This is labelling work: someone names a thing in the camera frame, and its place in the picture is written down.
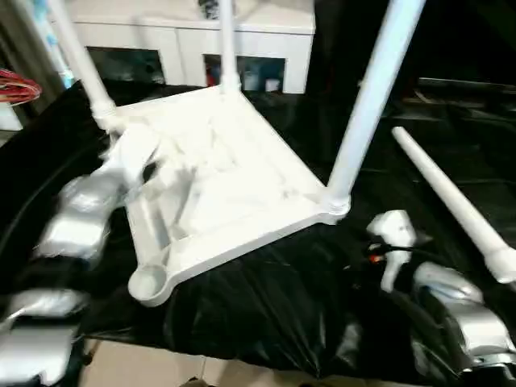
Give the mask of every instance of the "black tarp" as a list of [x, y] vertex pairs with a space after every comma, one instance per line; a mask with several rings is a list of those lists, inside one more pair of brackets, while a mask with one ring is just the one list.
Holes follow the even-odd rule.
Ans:
[[[173, 86], [109, 83], [117, 104], [175, 94]], [[326, 181], [348, 111], [309, 97], [249, 94], [256, 109]], [[0, 148], [0, 292], [7, 299], [56, 195], [91, 172], [106, 138], [89, 116], [83, 91], [64, 93], [27, 129]], [[479, 285], [516, 327], [514, 296], [487, 273], [479, 252], [395, 144], [403, 125], [479, 210], [516, 246], [516, 130], [509, 119], [453, 107], [393, 104], [369, 149], [337, 226], [315, 225], [180, 284], [165, 305], [132, 300], [136, 266], [127, 220], [117, 210], [100, 265], [89, 276], [93, 301], [87, 335], [219, 358], [238, 358], [317, 377], [337, 373], [419, 383], [406, 316], [378, 291], [378, 273], [362, 272], [364, 230], [375, 214], [407, 210], [438, 254]]]

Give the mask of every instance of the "white furniture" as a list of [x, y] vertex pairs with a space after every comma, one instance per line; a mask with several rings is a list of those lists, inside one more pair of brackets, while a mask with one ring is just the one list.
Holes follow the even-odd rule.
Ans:
[[221, 0], [221, 85], [116, 107], [62, 0], [48, 0], [89, 96], [93, 117], [119, 137], [104, 165], [135, 179], [126, 208], [138, 256], [129, 292], [159, 305], [206, 270], [314, 223], [335, 224], [390, 94], [425, 0], [391, 0], [327, 187], [239, 91], [231, 0]]
[[[205, 54], [221, 54], [218, 21], [197, 0], [69, 0], [81, 42], [157, 50], [170, 85], [206, 86]], [[235, 0], [237, 56], [285, 60], [283, 91], [303, 93], [315, 31], [314, 0]]]

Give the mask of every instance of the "white plastic piece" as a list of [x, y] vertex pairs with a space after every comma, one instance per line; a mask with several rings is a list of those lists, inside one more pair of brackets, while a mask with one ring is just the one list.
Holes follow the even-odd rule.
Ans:
[[107, 94], [88, 52], [79, 41], [63, 0], [48, 0], [48, 7], [56, 20], [60, 43], [65, 49], [66, 56], [75, 64], [82, 79], [82, 85], [88, 94], [91, 111], [97, 125], [105, 131], [113, 131], [119, 125], [116, 105]]
[[393, 136], [481, 251], [494, 278], [502, 284], [516, 281], [516, 251], [507, 245], [404, 128], [395, 127]]
[[328, 210], [345, 215], [387, 98], [426, 0], [391, 0], [328, 182]]
[[[379, 214], [368, 225], [371, 234], [379, 235], [391, 246], [411, 248], [416, 241], [416, 232], [410, 223], [409, 215], [404, 210], [387, 211]], [[380, 287], [385, 292], [392, 292], [396, 277], [402, 265], [410, 260], [410, 252], [401, 250], [385, 254], [387, 265], [381, 278]]]
[[157, 306], [180, 282], [283, 236], [336, 222], [319, 205], [323, 184], [239, 91], [213, 87], [119, 109], [127, 120], [145, 116], [160, 135], [158, 169], [127, 204], [139, 261], [128, 289], [142, 304]]
[[99, 173], [121, 170], [128, 188], [142, 184], [141, 176], [160, 142], [160, 137], [143, 120], [128, 120], [125, 130], [106, 154]]

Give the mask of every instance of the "white cabinet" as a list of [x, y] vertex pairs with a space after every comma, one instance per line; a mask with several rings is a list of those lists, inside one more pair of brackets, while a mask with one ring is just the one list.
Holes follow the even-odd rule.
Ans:
[[[204, 19], [197, 0], [70, 0], [69, 10], [86, 46], [157, 52], [170, 85], [217, 81], [218, 21]], [[235, 0], [235, 20], [243, 87], [303, 93], [314, 0]]]

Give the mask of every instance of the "small object on shelf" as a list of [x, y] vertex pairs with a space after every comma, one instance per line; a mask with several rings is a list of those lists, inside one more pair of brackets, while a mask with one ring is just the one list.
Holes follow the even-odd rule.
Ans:
[[[209, 20], [218, 20], [218, 0], [198, 0], [202, 14]], [[233, 13], [235, 12], [235, 2], [233, 1]]]

